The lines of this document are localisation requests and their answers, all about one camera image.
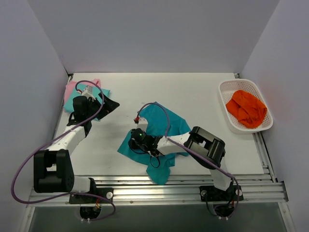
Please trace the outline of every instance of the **cable connector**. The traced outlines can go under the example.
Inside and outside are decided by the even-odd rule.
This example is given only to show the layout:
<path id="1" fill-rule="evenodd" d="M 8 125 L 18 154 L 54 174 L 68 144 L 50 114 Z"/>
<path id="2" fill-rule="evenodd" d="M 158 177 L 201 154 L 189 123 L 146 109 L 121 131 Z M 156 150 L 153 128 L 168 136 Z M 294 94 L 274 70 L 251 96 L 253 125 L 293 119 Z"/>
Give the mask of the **cable connector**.
<path id="1" fill-rule="evenodd" d="M 140 117 L 136 117 L 136 118 L 134 119 L 135 124 L 138 124 L 138 123 L 139 123 L 139 120 L 140 120 Z"/>

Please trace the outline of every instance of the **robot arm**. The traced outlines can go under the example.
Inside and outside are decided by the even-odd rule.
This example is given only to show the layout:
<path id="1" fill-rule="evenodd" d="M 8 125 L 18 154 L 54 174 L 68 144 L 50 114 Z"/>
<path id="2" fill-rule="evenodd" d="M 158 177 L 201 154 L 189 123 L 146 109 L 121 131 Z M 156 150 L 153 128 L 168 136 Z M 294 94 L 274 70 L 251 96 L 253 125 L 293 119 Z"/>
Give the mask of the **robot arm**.
<path id="1" fill-rule="evenodd" d="M 153 157 L 164 156 L 170 153 L 186 152 L 180 146 L 169 141 L 168 138 L 170 138 L 190 150 L 195 151 L 214 165 L 228 172 L 224 158 L 225 143 L 201 127 L 193 127 L 192 131 L 181 135 L 154 137 L 147 135 L 145 132 L 148 125 L 145 118 L 138 118 L 138 121 L 135 122 L 137 123 L 137 128 L 131 131 L 131 139 L 128 144 L 131 149 L 141 149 Z M 196 156 L 192 157 L 203 167 L 210 170 L 216 188 L 225 191 L 230 187 L 231 179 L 229 177 Z"/>
<path id="2" fill-rule="evenodd" d="M 103 107 L 97 114 L 102 119 L 119 106 L 104 96 Z M 75 176 L 70 155 L 77 145 L 89 134 L 92 124 L 87 121 L 99 110 L 101 103 L 92 95 L 92 87 L 87 86 L 81 96 L 73 99 L 74 112 L 69 117 L 66 131 L 71 131 L 55 141 L 45 150 L 34 155 L 34 190 L 43 192 L 93 192 L 96 189 L 94 180 Z"/>

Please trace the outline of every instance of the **teal cloth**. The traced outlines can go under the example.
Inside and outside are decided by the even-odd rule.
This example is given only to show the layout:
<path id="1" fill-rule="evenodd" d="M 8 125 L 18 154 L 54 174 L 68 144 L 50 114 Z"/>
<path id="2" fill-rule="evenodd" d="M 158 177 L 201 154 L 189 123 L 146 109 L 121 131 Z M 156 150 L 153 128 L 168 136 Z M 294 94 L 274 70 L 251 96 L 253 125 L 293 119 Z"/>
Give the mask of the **teal cloth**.
<path id="1" fill-rule="evenodd" d="M 78 88 L 79 89 L 85 89 L 87 87 L 87 85 L 84 84 L 78 84 Z M 102 91 L 104 93 L 105 96 L 109 97 L 110 95 L 110 90 L 108 89 L 103 89 Z M 100 103 L 102 103 L 102 99 L 98 96 L 98 94 L 100 93 L 100 90 L 98 90 L 97 87 L 93 87 L 92 88 L 92 95 L 98 99 L 98 101 Z M 64 104 L 64 110 L 68 113 L 72 113 L 74 111 L 73 109 L 73 98 L 80 96 L 81 94 L 79 92 L 76 91 L 76 89 L 74 88 L 73 92 L 71 93 L 71 95 L 69 96 L 69 99 L 67 100 L 67 102 Z"/>
<path id="2" fill-rule="evenodd" d="M 190 128 L 186 121 L 179 117 L 177 114 L 172 111 L 166 109 L 169 118 L 170 118 L 170 129 L 168 132 L 168 136 L 180 135 L 190 131 Z M 164 135 L 167 127 L 167 118 L 165 116 L 164 111 L 157 105 L 149 105 L 144 108 L 141 113 L 141 117 L 144 117 L 148 121 L 148 127 L 146 133 L 152 136 Z M 128 146 L 128 141 L 131 136 L 131 131 L 128 132 L 126 138 L 123 140 L 120 145 L 118 152 L 129 157 L 130 159 L 147 165 L 147 174 L 149 177 L 157 184 L 164 185 L 170 174 L 170 167 L 175 166 L 175 156 L 176 153 L 171 153 L 166 156 L 160 156 L 160 166 L 158 168 L 154 168 L 158 166 L 158 161 L 156 158 L 152 157 L 150 164 L 150 155 L 149 154 L 136 154 L 130 150 Z M 188 153 L 178 153 L 184 156 L 188 156 Z"/>

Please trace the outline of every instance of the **gray floor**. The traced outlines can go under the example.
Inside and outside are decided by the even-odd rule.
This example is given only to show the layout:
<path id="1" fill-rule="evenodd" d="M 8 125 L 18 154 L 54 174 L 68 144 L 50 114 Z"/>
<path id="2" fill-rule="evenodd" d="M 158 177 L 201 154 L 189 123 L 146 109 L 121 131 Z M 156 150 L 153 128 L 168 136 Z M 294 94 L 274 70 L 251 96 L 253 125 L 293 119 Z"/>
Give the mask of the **gray floor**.
<path id="1" fill-rule="evenodd" d="M 104 212 L 112 208 L 104 207 Z M 210 215 L 206 205 L 120 206 L 98 222 L 81 223 L 75 207 L 37 207 L 30 232 L 285 232 L 277 203 L 241 204 L 229 221 Z"/>

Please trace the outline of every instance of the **pink cloth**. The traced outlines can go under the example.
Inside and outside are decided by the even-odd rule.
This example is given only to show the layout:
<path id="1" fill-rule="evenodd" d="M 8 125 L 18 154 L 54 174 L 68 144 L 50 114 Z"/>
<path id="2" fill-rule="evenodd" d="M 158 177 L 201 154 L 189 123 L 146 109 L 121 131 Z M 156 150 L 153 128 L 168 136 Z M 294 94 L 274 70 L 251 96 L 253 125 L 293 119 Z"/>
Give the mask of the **pink cloth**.
<path id="1" fill-rule="evenodd" d="M 100 79 L 94 79 L 92 81 L 93 83 L 96 83 L 99 87 L 101 87 L 101 81 Z M 66 85 L 66 91 L 64 92 L 64 103 L 67 102 L 67 100 L 69 99 L 71 93 L 73 92 L 75 85 L 76 85 L 76 81 L 70 81 L 67 85 Z M 84 83 L 85 85 L 89 85 L 89 86 L 94 86 L 90 83 Z"/>

